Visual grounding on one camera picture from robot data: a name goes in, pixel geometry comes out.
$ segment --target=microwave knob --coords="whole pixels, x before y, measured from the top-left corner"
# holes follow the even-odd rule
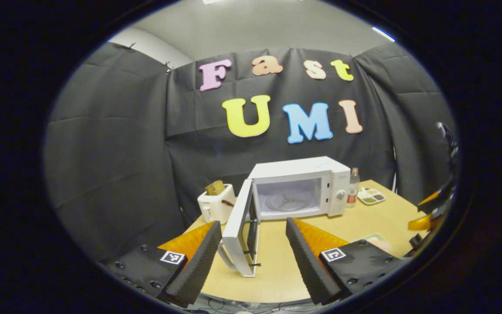
[[[336,193],[336,198],[340,199],[341,201],[346,197],[346,191],[340,190]]]

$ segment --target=blue letter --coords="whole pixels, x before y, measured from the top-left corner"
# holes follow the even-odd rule
[[[289,143],[300,143],[303,141],[303,136],[299,133],[299,128],[308,140],[313,138],[313,131],[317,127],[315,139],[327,140],[332,137],[332,132],[329,128],[329,118],[326,116],[326,111],[329,105],[322,102],[313,104],[311,114],[307,114],[301,109],[297,103],[290,103],[282,107],[282,110],[288,114],[289,119]]]

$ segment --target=orange letter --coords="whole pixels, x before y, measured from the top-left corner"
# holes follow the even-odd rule
[[[334,66],[336,68],[336,73],[338,73],[338,76],[343,79],[343,80],[353,80],[354,76],[351,74],[348,74],[348,71],[350,69],[350,66],[342,62],[342,60],[334,60],[333,62],[330,62],[330,65]]]
[[[283,67],[278,64],[278,60],[273,56],[260,56],[251,61],[253,64],[253,74],[265,75],[268,73],[280,73]]]
[[[346,116],[346,122],[348,123],[346,132],[360,133],[363,131],[363,127],[359,124],[359,121],[357,121],[355,101],[339,101],[338,105],[344,109],[344,115]]]
[[[309,75],[310,78],[314,79],[326,79],[326,72],[322,70],[322,65],[317,61],[305,60],[303,66],[307,70],[305,73]]]

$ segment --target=black backdrop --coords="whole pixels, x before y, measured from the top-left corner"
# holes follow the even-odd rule
[[[283,71],[253,74],[251,61],[263,55],[275,56]],[[223,59],[232,66],[222,86],[199,91],[199,66]],[[327,78],[310,78],[305,60],[321,63]],[[341,79],[333,60],[349,64],[354,79]],[[257,95],[271,97],[269,128],[257,137],[232,134],[221,104],[244,98],[245,121],[253,124],[258,115],[250,99]],[[360,133],[345,131],[338,105],[345,99],[356,102]],[[289,143],[282,107],[298,103],[309,114],[316,102],[329,105],[333,137]],[[356,58],[300,48],[233,52],[169,73],[140,52],[108,43],[78,68],[50,115],[48,190],[74,239],[105,260],[139,241],[158,245],[181,234],[199,217],[197,197],[208,183],[232,183],[237,194],[256,163],[326,155],[389,189],[397,172],[399,194],[417,203],[448,177],[437,121],[455,130],[434,81],[397,44]]]

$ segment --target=ceiling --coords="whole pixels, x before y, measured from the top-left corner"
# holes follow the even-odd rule
[[[319,0],[181,0],[132,25],[193,60],[287,46],[358,55],[389,40]]]

